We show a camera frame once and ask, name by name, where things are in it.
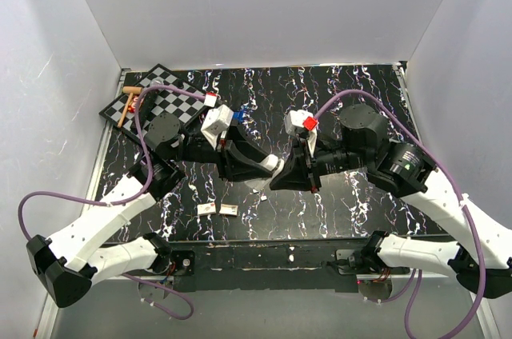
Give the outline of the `white stapler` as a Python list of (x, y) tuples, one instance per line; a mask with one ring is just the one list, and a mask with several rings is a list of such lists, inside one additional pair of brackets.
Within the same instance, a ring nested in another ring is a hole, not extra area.
[(259, 166), (264, 169), (266, 176), (259, 173), (256, 178), (245, 181), (245, 184), (255, 191), (261, 191), (271, 183), (272, 179), (282, 171), (284, 160), (274, 154), (269, 154), (259, 163)]

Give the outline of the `blue stapler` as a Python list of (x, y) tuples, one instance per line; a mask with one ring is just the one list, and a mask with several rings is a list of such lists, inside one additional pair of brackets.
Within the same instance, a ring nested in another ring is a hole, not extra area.
[(245, 116), (245, 113), (243, 111), (236, 111), (236, 112), (234, 112), (233, 118), (237, 122), (243, 122), (244, 116)]

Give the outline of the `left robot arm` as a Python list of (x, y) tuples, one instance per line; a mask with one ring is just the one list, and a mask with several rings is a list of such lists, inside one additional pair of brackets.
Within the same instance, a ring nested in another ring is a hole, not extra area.
[(282, 159), (268, 154), (246, 135), (225, 106), (208, 111), (198, 134), (189, 135), (173, 114), (160, 114), (144, 137), (151, 163), (139, 160), (102, 199), (101, 205), (49, 237), (26, 244), (32, 270), (60, 308), (83, 298), (90, 288), (133, 270), (154, 275), (170, 267), (172, 250), (156, 233), (104, 248), (103, 244), (141, 212), (174, 191), (185, 174), (176, 162), (215, 164), (219, 176), (261, 189), (282, 169)]

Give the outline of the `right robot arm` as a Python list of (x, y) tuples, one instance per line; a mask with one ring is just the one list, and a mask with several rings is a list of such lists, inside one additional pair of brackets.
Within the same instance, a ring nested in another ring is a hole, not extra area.
[(365, 245), (335, 261), (344, 273), (381, 273), (415, 268), (455, 278), (475, 293), (480, 267), (486, 267), (485, 298), (511, 291), (511, 231), (470, 199), (459, 199), (446, 175), (418, 146), (396, 142), (387, 134), (388, 120), (371, 107), (348, 106), (338, 117), (342, 137), (318, 133), (318, 121), (305, 110), (285, 118), (292, 149), (272, 190), (317, 192), (324, 175), (364, 169), (375, 187), (421, 210), (453, 239), (422, 241), (375, 231)]

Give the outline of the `right staple box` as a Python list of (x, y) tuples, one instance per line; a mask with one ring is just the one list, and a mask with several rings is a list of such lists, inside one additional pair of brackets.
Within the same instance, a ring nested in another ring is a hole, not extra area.
[(234, 216), (238, 215), (238, 206), (237, 205), (229, 205), (229, 204), (221, 204), (219, 213), (225, 216)]

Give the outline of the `staple box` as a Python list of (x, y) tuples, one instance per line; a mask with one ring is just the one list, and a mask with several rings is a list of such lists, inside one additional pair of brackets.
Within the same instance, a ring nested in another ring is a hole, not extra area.
[(229, 205), (229, 204), (221, 204), (219, 213), (225, 216), (234, 216), (238, 215), (238, 206), (237, 205)]
[(199, 204), (197, 206), (198, 216), (208, 216), (217, 213), (216, 204), (214, 202)]

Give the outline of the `left staple box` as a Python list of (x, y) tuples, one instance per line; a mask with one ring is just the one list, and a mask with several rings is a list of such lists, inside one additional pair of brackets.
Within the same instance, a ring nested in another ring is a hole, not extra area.
[(217, 213), (216, 204), (214, 202), (199, 204), (197, 206), (198, 216), (208, 216)]

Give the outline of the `black white chessboard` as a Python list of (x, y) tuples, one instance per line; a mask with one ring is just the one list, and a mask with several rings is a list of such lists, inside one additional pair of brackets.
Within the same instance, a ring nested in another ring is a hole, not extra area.
[[(147, 87), (155, 80), (167, 86), (176, 86), (193, 95), (203, 96), (205, 94), (205, 92), (197, 86), (187, 82), (182, 76), (175, 75), (174, 72), (161, 64), (157, 64), (146, 72), (127, 70), (123, 72), (121, 76), (123, 86)], [(128, 97), (128, 94), (120, 93), (111, 103), (99, 112), (99, 115), (112, 124), (114, 128), (117, 128)], [(176, 94), (168, 90), (161, 90), (155, 98), (154, 106), (147, 115), (146, 121), (142, 124), (142, 132), (146, 134), (150, 128), (150, 123), (159, 115), (173, 114), (183, 124), (187, 133), (195, 134), (199, 131), (208, 109), (207, 106), (204, 106), (202, 100), (197, 100), (196, 98), (184, 94)]]

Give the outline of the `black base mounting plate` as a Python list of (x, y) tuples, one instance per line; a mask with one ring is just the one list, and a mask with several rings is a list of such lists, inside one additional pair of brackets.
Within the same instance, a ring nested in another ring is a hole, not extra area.
[(364, 238), (256, 241), (173, 241), (170, 275), (181, 293), (221, 290), (358, 292), (354, 274), (328, 264), (361, 249)]

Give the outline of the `black microphone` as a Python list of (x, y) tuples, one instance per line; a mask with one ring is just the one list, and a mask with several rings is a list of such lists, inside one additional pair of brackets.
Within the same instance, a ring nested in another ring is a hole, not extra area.
[[(162, 86), (163, 84), (164, 81), (162, 78), (155, 78), (150, 82), (149, 87)], [(148, 94), (145, 95), (139, 108), (140, 118), (146, 118), (150, 114), (150, 111), (154, 108), (157, 96), (158, 90), (151, 90)]]

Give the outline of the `red toy block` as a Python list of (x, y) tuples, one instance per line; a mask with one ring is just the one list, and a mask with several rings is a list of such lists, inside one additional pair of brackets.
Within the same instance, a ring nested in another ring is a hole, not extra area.
[(134, 95), (130, 100), (130, 104), (128, 105), (128, 111), (130, 113), (134, 113), (139, 102), (140, 102), (140, 97), (138, 95)]

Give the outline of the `wooden mallet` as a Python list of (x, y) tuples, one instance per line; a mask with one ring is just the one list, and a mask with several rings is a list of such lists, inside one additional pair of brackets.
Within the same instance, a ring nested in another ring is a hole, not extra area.
[(130, 103), (133, 101), (133, 98), (135, 95), (139, 95), (142, 92), (142, 87), (137, 86), (124, 86), (122, 88), (122, 92), (124, 94), (128, 95), (128, 98), (126, 99), (126, 103), (124, 105), (121, 117), (118, 120), (118, 128), (121, 128), (123, 125), (123, 122), (126, 118), (126, 114), (128, 112), (128, 109), (130, 107)]

